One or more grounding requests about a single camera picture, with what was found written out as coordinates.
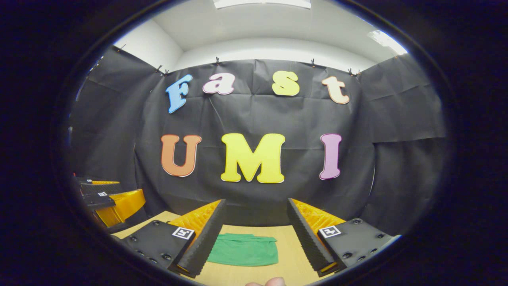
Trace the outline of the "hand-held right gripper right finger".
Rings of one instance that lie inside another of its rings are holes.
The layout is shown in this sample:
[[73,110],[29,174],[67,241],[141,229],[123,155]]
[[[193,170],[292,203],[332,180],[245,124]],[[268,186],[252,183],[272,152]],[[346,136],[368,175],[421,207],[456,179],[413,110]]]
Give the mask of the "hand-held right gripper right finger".
[[319,277],[367,261],[401,238],[361,218],[344,220],[293,198],[287,200],[287,215]]

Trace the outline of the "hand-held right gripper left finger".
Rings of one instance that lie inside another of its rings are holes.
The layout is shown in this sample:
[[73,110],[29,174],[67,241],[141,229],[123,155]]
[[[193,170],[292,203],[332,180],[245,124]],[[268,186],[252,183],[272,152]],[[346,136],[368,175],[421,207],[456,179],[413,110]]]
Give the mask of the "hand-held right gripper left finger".
[[221,231],[226,204],[220,199],[168,222],[152,220],[125,238],[113,238],[160,269],[195,278]]

